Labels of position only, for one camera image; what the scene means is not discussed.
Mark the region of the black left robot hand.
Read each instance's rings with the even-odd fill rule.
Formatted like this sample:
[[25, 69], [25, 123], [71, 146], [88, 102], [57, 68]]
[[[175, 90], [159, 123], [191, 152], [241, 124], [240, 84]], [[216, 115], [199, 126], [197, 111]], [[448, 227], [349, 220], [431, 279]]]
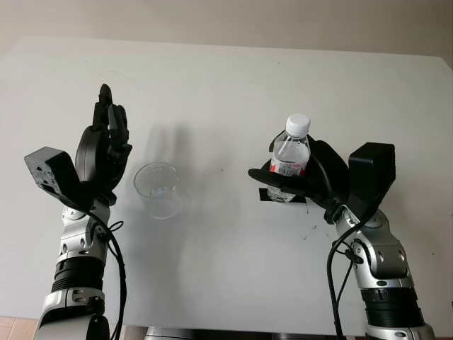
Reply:
[[129, 136], [126, 111], [113, 103], [110, 87], [103, 84], [93, 122], [84, 130], [76, 151], [76, 172], [90, 191], [103, 196], [113, 194], [132, 151]]

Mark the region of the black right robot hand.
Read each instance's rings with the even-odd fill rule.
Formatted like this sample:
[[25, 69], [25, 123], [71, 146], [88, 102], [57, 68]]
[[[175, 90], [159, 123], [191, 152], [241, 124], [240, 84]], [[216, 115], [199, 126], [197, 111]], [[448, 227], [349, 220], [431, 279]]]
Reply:
[[324, 220], [332, 225], [340, 206], [349, 195], [349, 170], [344, 160], [326, 142], [308, 136], [311, 155], [301, 176], [283, 176], [270, 171], [267, 161], [259, 169], [248, 170], [248, 175], [283, 193], [305, 197], [325, 210]]

